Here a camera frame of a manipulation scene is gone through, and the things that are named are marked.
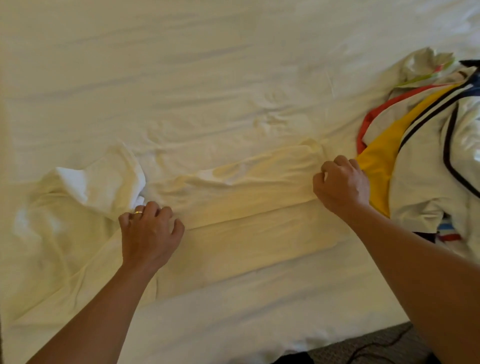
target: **mattress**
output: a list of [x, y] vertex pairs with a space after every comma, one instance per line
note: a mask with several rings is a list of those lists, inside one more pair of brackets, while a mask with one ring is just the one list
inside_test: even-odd
[[[29, 183], [54, 167], [82, 169], [119, 140], [148, 181], [305, 136], [352, 157], [361, 119], [398, 82], [398, 61], [425, 46], [480, 55], [480, 5], [470, 0], [0, 7], [4, 225]], [[351, 238], [138, 309], [120, 363], [268, 363], [406, 320]], [[6, 363], [25, 362], [58, 329], [2, 327]]]

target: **hand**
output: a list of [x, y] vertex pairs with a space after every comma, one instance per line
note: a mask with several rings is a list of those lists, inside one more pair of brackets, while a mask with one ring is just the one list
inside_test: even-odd
[[313, 192], [326, 208], [343, 220], [358, 207], [370, 207], [368, 178], [356, 160], [345, 156], [322, 165], [322, 172], [313, 177]]
[[147, 270], [154, 275], [178, 248], [185, 227], [175, 220], [170, 233], [168, 221], [173, 216], [170, 207], [160, 209], [156, 202], [137, 206], [142, 213], [120, 215], [122, 255], [124, 267]]

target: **cord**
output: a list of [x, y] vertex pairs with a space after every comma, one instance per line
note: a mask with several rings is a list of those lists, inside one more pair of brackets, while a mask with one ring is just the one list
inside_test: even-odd
[[364, 356], [364, 357], [371, 357], [371, 358], [374, 358], [374, 359], [384, 359], [386, 361], [388, 361], [389, 363], [393, 363], [393, 364], [396, 364], [395, 362], [393, 362], [392, 360], [388, 359], [388, 358], [385, 358], [383, 356], [380, 356], [380, 355], [377, 355], [377, 354], [370, 354], [370, 353], [362, 353], [362, 354], [359, 354], [360, 351], [362, 351], [363, 349], [365, 348], [368, 348], [368, 347], [371, 347], [371, 346], [375, 346], [375, 347], [380, 347], [380, 348], [389, 348], [390, 346], [393, 346], [395, 345], [396, 343], [398, 343], [400, 340], [402, 340], [402, 337], [405, 336], [406, 333], [408, 333], [410, 330], [412, 330], [413, 328], [413, 325], [410, 324], [405, 330], [403, 330], [402, 332], [399, 333], [399, 335], [390, 343], [388, 344], [381, 344], [379, 342], [371, 342], [370, 344], [366, 344], [366, 345], [363, 345], [363, 346], [360, 346], [359, 348], [357, 348], [353, 353], [352, 355], [350, 356], [350, 358], [348, 359], [348, 361], [346, 362], [346, 364], [351, 364], [353, 363], [355, 360], [357, 360], [358, 358]]

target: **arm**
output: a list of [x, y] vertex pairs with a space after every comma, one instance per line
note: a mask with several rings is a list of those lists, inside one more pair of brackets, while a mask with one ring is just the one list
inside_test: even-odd
[[140, 298], [153, 275], [177, 249], [185, 230], [170, 207], [155, 202], [119, 217], [123, 264], [106, 286], [28, 364], [114, 364]]
[[419, 333], [444, 364], [480, 358], [480, 266], [404, 230], [369, 205], [358, 163], [326, 162], [313, 178], [323, 204], [362, 240]]

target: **bed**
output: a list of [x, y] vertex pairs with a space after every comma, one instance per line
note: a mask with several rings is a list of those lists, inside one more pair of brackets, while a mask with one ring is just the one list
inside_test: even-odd
[[[473, 0], [0, 6], [8, 212], [50, 169], [81, 169], [118, 140], [144, 156], [150, 179], [301, 135], [353, 157], [361, 119], [398, 82], [402, 58], [426, 46], [480, 55]], [[120, 363], [270, 363], [406, 320], [351, 237], [138, 309]], [[58, 329], [2, 326], [5, 362], [25, 362]]]

